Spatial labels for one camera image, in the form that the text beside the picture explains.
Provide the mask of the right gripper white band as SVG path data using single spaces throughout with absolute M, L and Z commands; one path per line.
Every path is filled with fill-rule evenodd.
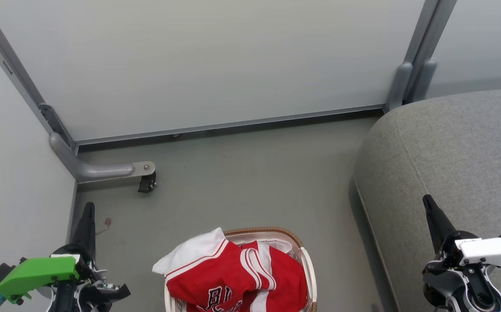
M 460 271 L 464 276 L 488 275 L 501 268 L 501 237 L 482 239 L 466 231 L 456 231 L 430 194 L 423 196 L 425 217 L 438 265 Z

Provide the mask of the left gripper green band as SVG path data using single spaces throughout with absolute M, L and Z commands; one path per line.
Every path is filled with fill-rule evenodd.
M 21 305 L 30 292 L 72 280 L 76 286 L 99 280 L 96 259 L 95 205 L 87 202 L 70 239 L 49 257 L 22 258 L 18 265 L 0 264 L 0 298 Z

